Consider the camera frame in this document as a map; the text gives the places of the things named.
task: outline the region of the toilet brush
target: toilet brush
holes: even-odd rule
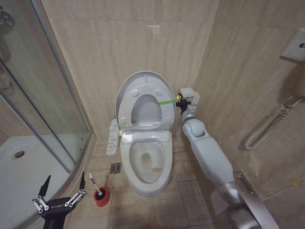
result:
[[[96,189],[94,192],[94,196],[93,196],[93,198],[96,202],[96,205],[99,207],[105,206],[110,200],[110,192],[109,192],[108,188],[98,187],[96,180],[94,179],[94,176],[92,175],[92,173],[89,173],[89,178],[92,181],[92,183]]]

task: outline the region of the cable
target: cable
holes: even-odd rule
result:
[[[285,100],[280,107],[269,116],[265,121],[263,121],[245,140],[244,146],[247,150],[253,150],[259,147],[259,145],[266,140],[266,138],[280,125],[280,123],[292,112],[292,109],[302,100],[298,99],[291,105],[284,105],[287,101],[292,99],[291,96],[289,99]],[[250,143],[262,133],[251,145]]]

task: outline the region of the wall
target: wall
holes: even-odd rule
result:
[[[193,87],[218,0],[42,0],[97,138],[131,74]],[[173,133],[179,133],[177,115]]]
[[[55,134],[86,133],[87,127],[31,1],[10,0],[1,5],[15,19],[13,27],[0,24],[0,47],[5,65]],[[7,86],[9,80],[15,84],[4,71],[0,86]],[[4,94],[39,134],[50,134],[17,86]]]
[[[0,98],[0,145],[1,136],[5,140],[14,136],[33,135],[26,125],[15,115],[9,106]]]
[[[257,150],[246,151],[243,141],[302,74],[279,56],[305,27],[304,12],[303,0],[220,0],[195,83],[199,118],[282,229],[305,224],[305,105]]]
[[[2,145],[3,143],[5,143],[6,140],[8,140],[8,136],[7,134],[0,129],[0,145]]]

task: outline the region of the white toilet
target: white toilet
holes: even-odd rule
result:
[[[174,94],[160,75],[138,72],[121,86],[116,118],[122,165],[129,184],[142,196],[160,194],[169,181],[174,117]]]

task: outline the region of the green tape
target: green tape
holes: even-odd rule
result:
[[[159,102],[159,105],[164,105],[164,104],[174,104],[176,103],[176,100],[173,99],[173,100],[167,100],[167,101],[161,101]]]

